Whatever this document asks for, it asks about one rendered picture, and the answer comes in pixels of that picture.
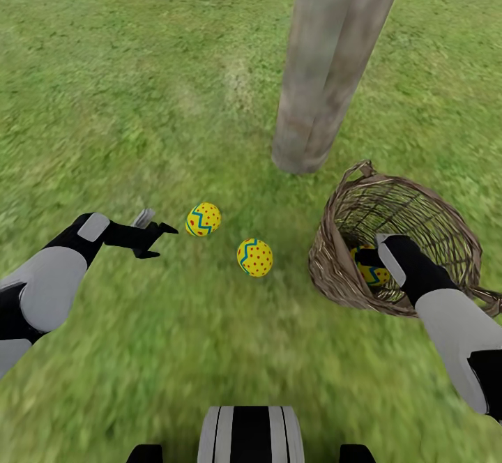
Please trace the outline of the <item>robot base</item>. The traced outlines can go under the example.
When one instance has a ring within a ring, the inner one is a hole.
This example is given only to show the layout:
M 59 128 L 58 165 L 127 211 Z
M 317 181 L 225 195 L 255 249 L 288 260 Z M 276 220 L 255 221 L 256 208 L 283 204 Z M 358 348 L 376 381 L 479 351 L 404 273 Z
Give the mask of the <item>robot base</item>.
M 126 463 L 163 463 L 160 444 L 139 444 Z M 342 444 L 339 463 L 376 463 L 363 444 Z

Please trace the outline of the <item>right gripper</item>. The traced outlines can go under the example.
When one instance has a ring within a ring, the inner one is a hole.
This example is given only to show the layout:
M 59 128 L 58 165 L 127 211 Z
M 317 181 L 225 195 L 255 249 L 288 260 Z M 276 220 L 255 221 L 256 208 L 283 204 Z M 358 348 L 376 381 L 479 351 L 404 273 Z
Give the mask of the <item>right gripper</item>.
M 360 252 L 355 253 L 355 261 L 359 261 L 362 266 L 376 266 L 386 268 L 378 258 L 377 249 L 360 249 Z

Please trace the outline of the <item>easter egg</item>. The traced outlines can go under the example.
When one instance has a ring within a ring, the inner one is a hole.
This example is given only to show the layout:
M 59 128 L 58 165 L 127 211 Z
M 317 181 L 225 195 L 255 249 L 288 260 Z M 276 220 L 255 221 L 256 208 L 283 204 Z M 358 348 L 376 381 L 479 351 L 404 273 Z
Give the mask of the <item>easter egg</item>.
M 238 263 L 245 273 L 252 277 L 262 277 L 267 274 L 273 264 L 271 248 L 258 239 L 246 239 L 236 252 Z
M 361 240 L 361 238 L 359 239 Z M 350 254 L 353 257 L 353 261 L 355 261 L 355 253 L 360 252 L 360 249 L 375 249 L 374 241 L 368 241 L 368 244 L 364 245 L 357 240 L 357 238 L 351 240 L 352 243 L 356 243 L 352 248 L 349 248 Z M 387 270 L 387 268 L 379 268 L 376 266 L 362 266 L 359 261 L 356 261 L 356 265 L 358 269 L 360 269 L 361 276 L 364 278 L 365 283 L 368 286 L 372 284 L 372 286 L 389 286 L 393 281 L 393 276 Z
M 186 231 L 195 236 L 209 235 L 215 232 L 221 223 L 221 213 L 211 203 L 195 206 L 186 220 Z

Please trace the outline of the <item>wicker basket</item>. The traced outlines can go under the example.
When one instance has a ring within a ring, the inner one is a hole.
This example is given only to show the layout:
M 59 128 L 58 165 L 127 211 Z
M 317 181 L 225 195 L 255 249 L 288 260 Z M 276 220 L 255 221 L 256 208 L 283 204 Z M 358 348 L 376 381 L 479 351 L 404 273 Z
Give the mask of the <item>wicker basket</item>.
M 358 169 L 363 176 L 356 181 L 347 181 L 351 172 Z M 386 224 L 394 225 L 393 219 L 420 197 L 423 197 L 435 209 L 436 217 L 442 216 L 451 224 L 452 227 L 449 229 L 444 222 L 437 225 L 432 221 L 437 234 L 436 238 L 425 225 L 422 225 L 428 241 L 421 241 L 420 250 L 425 252 L 429 250 L 432 256 L 439 251 L 437 246 L 441 246 L 441 251 L 445 254 L 441 265 L 448 268 L 451 280 L 459 288 L 463 288 L 469 299 L 480 298 L 486 302 L 486 305 L 480 306 L 480 309 L 487 316 L 494 319 L 502 313 L 502 294 L 479 287 L 482 247 L 478 235 L 466 226 L 461 213 L 434 189 L 426 188 L 424 183 L 413 182 L 412 179 L 402 176 L 377 174 L 370 159 L 358 161 L 354 168 L 344 171 L 341 182 L 324 207 L 324 215 L 307 258 L 310 278 L 316 290 L 341 306 L 351 306 L 359 310 L 376 310 L 403 319 L 419 319 L 407 294 L 402 294 L 402 290 L 395 284 L 390 287 L 381 284 L 377 287 L 372 284 L 368 286 L 365 283 L 360 269 L 350 254 L 349 248 L 353 247 L 350 240 L 357 238 L 364 245 L 371 244 L 368 244 L 365 235 L 361 236 L 356 233 L 356 226 L 352 226 L 347 231 L 336 221 L 351 218 L 353 213 L 363 206 L 362 199 L 367 198 L 367 192 L 373 190 L 379 183 L 388 185 L 373 199 L 377 206 L 385 205 L 386 198 L 397 186 L 416 192 L 414 195 L 409 195 L 409 199 L 402 205 L 396 204 L 390 215 L 383 217 Z M 361 191 L 357 198 L 349 197 L 353 190 Z M 348 204 L 347 207 L 343 208 L 346 204 Z M 345 240 L 344 237 L 348 239 Z M 393 300 L 396 296 L 400 297 Z

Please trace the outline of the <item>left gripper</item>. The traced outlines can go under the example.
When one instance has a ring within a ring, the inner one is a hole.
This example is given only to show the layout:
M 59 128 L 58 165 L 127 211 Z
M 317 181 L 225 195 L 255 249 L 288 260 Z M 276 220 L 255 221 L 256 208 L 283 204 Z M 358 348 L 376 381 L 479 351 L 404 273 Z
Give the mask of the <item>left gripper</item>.
M 150 222 L 145 228 L 129 226 L 131 237 L 128 243 L 122 248 L 132 248 L 136 258 L 154 258 L 160 255 L 159 252 L 151 252 L 148 249 L 156 242 L 164 232 L 168 234 L 178 234 L 178 230 L 161 222 L 160 226 L 156 222 Z

